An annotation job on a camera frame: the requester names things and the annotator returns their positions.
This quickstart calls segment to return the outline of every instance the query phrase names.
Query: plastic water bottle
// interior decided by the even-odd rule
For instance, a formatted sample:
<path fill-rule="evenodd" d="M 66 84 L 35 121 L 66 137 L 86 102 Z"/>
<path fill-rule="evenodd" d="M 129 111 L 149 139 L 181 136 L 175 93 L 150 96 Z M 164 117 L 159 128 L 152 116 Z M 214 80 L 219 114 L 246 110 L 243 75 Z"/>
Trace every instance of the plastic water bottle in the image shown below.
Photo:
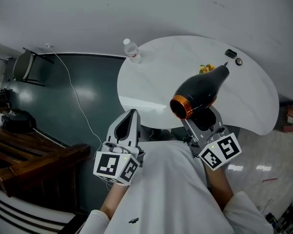
<path fill-rule="evenodd" d="M 130 39 L 128 38 L 123 40 L 123 44 L 124 44 L 124 51 L 127 57 L 129 57 L 130 61 L 132 63 L 140 63 L 141 55 L 138 51 L 137 45 L 134 42 L 130 41 Z"/>

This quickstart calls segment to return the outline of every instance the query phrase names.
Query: bottle cap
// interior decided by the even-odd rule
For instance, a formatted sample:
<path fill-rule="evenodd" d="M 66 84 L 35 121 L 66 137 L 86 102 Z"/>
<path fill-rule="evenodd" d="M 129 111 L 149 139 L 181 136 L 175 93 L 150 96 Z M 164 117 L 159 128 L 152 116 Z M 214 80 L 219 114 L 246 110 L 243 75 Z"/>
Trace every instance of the bottle cap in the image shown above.
<path fill-rule="evenodd" d="M 130 43 L 130 39 L 126 38 L 125 40 L 123 40 L 123 44 L 127 45 Z"/>

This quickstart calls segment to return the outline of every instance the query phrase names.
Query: white round table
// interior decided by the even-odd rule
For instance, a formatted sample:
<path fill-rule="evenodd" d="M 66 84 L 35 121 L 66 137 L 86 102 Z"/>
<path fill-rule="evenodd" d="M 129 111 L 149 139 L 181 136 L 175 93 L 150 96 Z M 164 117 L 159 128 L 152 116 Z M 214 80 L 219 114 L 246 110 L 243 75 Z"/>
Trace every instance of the white round table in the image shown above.
<path fill-rule="evenodd" d="M 227 49 L 237 52 L 243 61 L 241 66 L 224 55 Z M 275 126 L 279 108 L 276 88 L 263 69 L 240 50 L 194 36 L 159 38 L 139 50 L 141 63 L 126 59 L 121 66 L 117 90 L 124 110 L 136 108 L 142 125 L 159 129 L 183 126 L 169 106 L 177 88 L 198 74 L 200 65 L 210 63 L 218 67 L 228 62 L 230 74 L 213 103 L 223 123 L 259 135 L 269 133 Z"/>

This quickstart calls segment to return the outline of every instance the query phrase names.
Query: white sleeve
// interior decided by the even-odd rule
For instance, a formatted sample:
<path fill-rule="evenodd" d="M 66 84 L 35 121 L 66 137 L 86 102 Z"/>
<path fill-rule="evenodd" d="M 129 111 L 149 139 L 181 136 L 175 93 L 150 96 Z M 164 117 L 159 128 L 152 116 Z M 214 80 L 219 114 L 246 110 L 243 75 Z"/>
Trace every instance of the white sleeve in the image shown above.
<path fill-rule="evenodd" d="M 272 234 L 272 225 L 261 215 L 244 192 L 235 194 L 223 210 L 236 234 Z"/>
<path fill-rule="evenodd" d="M 104 212 L 93 210 L 79 234 L 104 234 L 108 224 L 109 219 Z"/>

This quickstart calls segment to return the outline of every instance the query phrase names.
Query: forearm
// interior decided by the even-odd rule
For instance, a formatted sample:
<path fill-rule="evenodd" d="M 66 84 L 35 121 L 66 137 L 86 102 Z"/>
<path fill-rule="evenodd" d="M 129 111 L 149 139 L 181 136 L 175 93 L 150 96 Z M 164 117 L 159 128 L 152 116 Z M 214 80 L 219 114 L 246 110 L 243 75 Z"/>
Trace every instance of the forearm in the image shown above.
<path fill-rule="evenodd" d="M 227 203 L 234 196 L 233 191 L 221 167 L 213 171 L 206 166 L 206 171 L 211 184 L 212 195 L 223 211 Z"/>
<path fill-rule="evenodd" d="M 109 219 L 112 219 L 119 203 L 125 195 L 129 186 L 121 186 L 113 184 L 109 194 L 107 195 L 100 211 L 104 212 Z"/>

